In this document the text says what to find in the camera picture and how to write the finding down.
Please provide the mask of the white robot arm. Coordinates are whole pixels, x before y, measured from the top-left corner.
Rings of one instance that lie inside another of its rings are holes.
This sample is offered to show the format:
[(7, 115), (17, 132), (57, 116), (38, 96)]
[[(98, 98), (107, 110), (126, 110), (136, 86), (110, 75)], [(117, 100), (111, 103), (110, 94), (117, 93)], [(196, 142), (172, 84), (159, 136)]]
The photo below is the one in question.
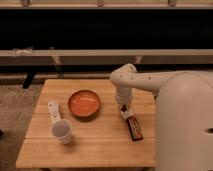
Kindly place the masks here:
[(119, 105), (133, 89), (156, 103), (155, 171), (213, 171), (213, 70), (139, 73), (126, 64), (110, 74)]

